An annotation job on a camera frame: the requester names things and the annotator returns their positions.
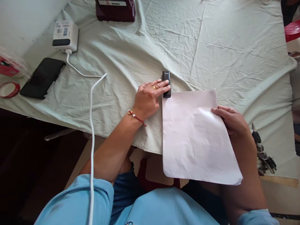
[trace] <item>wall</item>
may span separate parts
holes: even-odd
[[[0,45],[22,56],[67,0],[1,0]]]

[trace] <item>paper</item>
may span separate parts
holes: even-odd
[[[162,99],[163,171],[167,177],[239,185],[238,167],[215,90],[177,92]]]

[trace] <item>tablecloth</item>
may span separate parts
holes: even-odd
[[[134,23],[100,22],[95,5],[72,0],[56,19],[79,26],[70,62],[86,75],[108,73],[94,90],[93,123],[107,137],[134,103],[138,86],[171,72],[172,92],[216,89],[218,103],[235,107],[255,124],[276,175],[296,178],[297,158],[289,71],[279,0],[136,0]],[[44,57],[66,60],[51,46],[53,21],[24,58],[32,71]],[[66,66],[46,99],[0,99],[0,107],[91,132],[89,92],[96,78]],[[162,153],[162,111],[145,121],[133,144]]]

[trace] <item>red stool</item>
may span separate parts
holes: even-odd
[[[176,187],[180,189],[180,179],[178,178],[174,178],[174,183],[171,186],[147,180],[146,168],[147,168],[147,159],[143,158],[140,162],[140,169],[138,170],[137,178],[141,186],[146,190],[146,192],[153,191],[154,189],[157,188],[168,188],[168,187]]]

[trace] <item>red thread bracelet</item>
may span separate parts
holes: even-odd
[[[132,113],[132,110],[128,110],[128,115],[132,115],[134,118],[137,118],[139,121],[143,123],[143,125],[146,127],[147,125],[144,124],[144,121],[141,120],[139,117],[137,117],[135,114]]]

